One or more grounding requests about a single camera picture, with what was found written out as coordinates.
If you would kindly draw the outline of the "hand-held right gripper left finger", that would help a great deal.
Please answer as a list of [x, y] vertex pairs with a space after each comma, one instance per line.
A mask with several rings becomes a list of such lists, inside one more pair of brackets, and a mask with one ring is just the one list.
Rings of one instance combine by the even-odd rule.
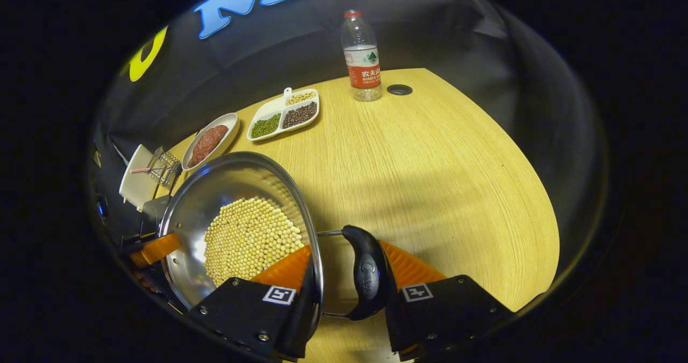
[[298, 361], [320, 316], [320, 246], [305, 245], [258, 275], [187, 284], [187, 317], [256, 361]]

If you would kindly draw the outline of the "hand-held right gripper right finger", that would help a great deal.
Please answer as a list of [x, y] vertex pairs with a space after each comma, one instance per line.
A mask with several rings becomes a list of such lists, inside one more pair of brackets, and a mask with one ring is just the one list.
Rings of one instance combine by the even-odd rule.
[[391, 272], [386, 328], [401, 361], [471, 361], [477, 343], [513, 319], [468, 275], [446, 276], [398, 246], [381, 246]]

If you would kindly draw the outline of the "black induction cooktop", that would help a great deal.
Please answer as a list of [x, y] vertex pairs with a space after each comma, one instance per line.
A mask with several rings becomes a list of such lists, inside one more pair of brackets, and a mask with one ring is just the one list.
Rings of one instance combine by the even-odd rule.
[[160, 224], [164, 217], [167, 206], [169, 206], [171, 196], [165, 195], [160, 198], [152, 199], [143, 204], [140, 223], [140, 238], [156, 236], [160, 229]]

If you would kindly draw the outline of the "steel pot with black handle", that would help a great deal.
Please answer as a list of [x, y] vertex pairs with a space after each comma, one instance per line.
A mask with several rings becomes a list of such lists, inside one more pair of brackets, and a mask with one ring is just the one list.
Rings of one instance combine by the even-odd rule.
[[201, 254], [208, 245], [204, 236], [211, 220], [233, 202], [265, 199], [279, 208], [306, 235], [311, 246], [317, 299], [324, 301], [324, 256], [320, 238], [342, 236], [354, 250], [354, 285], [358, 304], [346, 314], [351, 321], [373, 316], [386, 306], [396, 283], [381, 243], [364, 229], [346, 225], [334, 231], [315, 231], [313, 220], [299, 187], [277, 162], [254, 152], [235, 152], [202, 165], [184, 181], [162, 216], [160, 237], [171, 233], [180, 248], [166, 257], [166, 277], [177, 299], [187, 309], [199, 304], [217, 288]]

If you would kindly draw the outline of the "white toaster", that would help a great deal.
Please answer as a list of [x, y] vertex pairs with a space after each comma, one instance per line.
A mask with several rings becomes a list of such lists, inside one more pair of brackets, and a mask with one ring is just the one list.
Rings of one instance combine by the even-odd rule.
[[142, 212], [144, 204], [153, 199], [153, 194], [157, 187], [151, 175], [146, 172], [132, 173], [135, 169], [147, 168], [151, 159], [152, 152], [143, 144], [138, 145], [131, 158], [128, 160], [122, 181], [119, 187], [119, 194], [124, 202], [135, 206], [136, 210]]

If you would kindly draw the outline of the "pile of soybeans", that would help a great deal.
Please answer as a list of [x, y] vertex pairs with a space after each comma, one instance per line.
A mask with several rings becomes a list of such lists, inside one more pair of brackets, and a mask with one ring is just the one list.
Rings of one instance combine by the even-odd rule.
[[204, 267], [219, 287], [238, 277], [300, 290], [312, 250], [297, 223], [266, 198], [220, 207], [204, 233]]

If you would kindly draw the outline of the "brown meat slices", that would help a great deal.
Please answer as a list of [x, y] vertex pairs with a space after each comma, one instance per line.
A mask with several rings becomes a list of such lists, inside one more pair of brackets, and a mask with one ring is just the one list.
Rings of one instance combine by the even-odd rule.
[[208, 157], [217, 145], [220, 143], [224, 135], [228, 132], [225, 125], [217, 125], [206, 131], [199, 139], [192, 150], [192, 157], [189, 160], [187, 167], [192, 168], [197, 166], [206, 157]]

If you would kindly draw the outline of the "white oval plate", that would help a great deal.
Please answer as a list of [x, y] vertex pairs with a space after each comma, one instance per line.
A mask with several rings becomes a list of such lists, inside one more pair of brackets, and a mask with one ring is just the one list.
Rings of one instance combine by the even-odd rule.
[[[197, 166], [194, 166], [192, 168], [187, 167], [187, 164], [192, 157], [192, 150], [199, 141], [200, 137], [209, 129], [221, 124], [225, 125], [228, 128], [228, 132], [226, 133], [226, 135], [224, 135], [217, 147], [214, 148], [213, 152], [211, 152], [211, 154], [208, 157], [206, 157], [206, 159], [204, 159], [202, 162], [200, 162]], [[199, 169], [199, 167], [201, 167], [202, 165], [224, 154], [228, 150], [230, 145], [233, 143], [233, 141], [236, 139], [240, 125], [241, 121], [239, 120], [239, 117], [236, 113], [227, 113], [226, 115], [220, 116], [214, 121], [210, 122], [206, 127], [199, 131], [199, 133], [191, 141], [189, 147], [186, 149], [186, 152], [184, 153], [183, 158], [181, 160], [182, 170], [184, 172], [194, 172], [197, 169]]]

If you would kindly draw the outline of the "pile of green mung beans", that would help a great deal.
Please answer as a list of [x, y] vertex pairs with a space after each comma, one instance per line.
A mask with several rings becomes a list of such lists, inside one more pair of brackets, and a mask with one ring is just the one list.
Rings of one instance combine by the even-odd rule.
[[282, 118], [282, 114], [276, 113], [270, 116], [270, 118], [256, 120], [250, 131], [251, 139], [258, 139], [275, 132], [280, 123], [280, 118]]

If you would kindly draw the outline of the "white divided dish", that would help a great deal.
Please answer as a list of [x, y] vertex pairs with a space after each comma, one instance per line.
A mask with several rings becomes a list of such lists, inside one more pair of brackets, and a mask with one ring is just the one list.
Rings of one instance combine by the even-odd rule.
[[[290, 98], [290, 96], [293, 93], [298, 93], [300, 91], [310, 91], [310, 90], [316, 91], [316, 93], [317, 93], [317, 96], [315, 96], [312, 100], [303, 101], [303, 102], [297, 103], [295, 105], [286, 105], [286, 101], [288, 100], [288, 98]], [[290, 127], [287, 129], [282, 128], [283, 120], [284, 120], [286, 113], [288, 111], [294, 110], [295, 108], [298, 108], [299, 106], [307, 105], [311, 101], [315, 101], [317, 103], [317, 106], [318, 106], [317, 113], [316, 113], [314, 118], [311, 118], [310, 120], [306, 121], [305, 123], [302, 123], [300, 125], [296, 125], [294, 127]], [[258, 108], [255, 115], [253, 116], [253, 120], [251, 120], [251, 123], [250, 123], [249, 128], [248, 128], [248, 132], [246, 133], [246, 138], [248, 138], [248, 140], [250, 140], [250, 141], [255, 142], [255, 141], [261, 141], [261, 140], [270, 139], [272, 137], [276, 137], [280, 133], [294, 132], [295, 130], [302, 129], [302, 128], [308, 126], [309, 124], [313, 123], [314, 120], [319, 115], [319, 111], [320, 111], [320, 98], [319, 98], [319, 93], [317, 92], [316, 89], [301, 89], [298, 91], [293, 91], [292, 88], [285, 88], [281, 97], [278, 97], [274, 100], [268, 101], [267, 103], [260, 106], [260, 108]], [[250, 131], [251, 131], [251, 128], [253, 127], [253, 123], [255, 123], [255, 121], [258, 119], [270, 118], [270, 116], [275, 115], [276, 113], [282, 114], [282, 118], [280, 118], [277, 130], [273, 133], [270, 133], [270, 134], [264, 136], [264, 137], [260, 137], [258, 139], [251, 139]]]

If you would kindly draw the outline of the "pile of dark red beans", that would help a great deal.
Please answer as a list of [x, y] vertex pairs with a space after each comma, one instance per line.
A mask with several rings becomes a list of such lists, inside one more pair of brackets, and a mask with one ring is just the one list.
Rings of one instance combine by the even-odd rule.
[[287, 129], [294, 127], [314, 118], [317, 113], [317, 108], [317, 103], [311, 101], [307, 105], [299, 106], [294, 110], [288, 111], [283, 119], [282, 128]]

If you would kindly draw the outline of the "clear plastic water bottle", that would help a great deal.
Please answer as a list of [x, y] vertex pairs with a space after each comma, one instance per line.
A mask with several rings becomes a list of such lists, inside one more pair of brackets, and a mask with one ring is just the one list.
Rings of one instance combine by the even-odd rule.
[[341, 47], [354, 98], [361, 102], [378, 100], [382, 96], [378, 42], [371, 25], [358, 10], [344, 13]]

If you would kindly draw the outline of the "black backdrop cloth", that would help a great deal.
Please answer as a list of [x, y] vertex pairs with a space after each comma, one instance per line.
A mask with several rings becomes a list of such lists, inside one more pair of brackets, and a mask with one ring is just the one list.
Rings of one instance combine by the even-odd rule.
[[562, 252], [555, 285], [585, 263], [606, 201], [608, 140], [599, 109], [551, 44], [490, 0], [201, 0], [170, 22], [137, 81], [128, 67], [95, 118], [94, 190], [110, 204], [116, 244], [138, 214], [117, 192], [137, 144], [171, 147], [225, 106], [238, 110], [288, 83], [340, 78], [346, 9], [371, 18], [385, 69], [425, 67], [513, 138], [553, 204]]

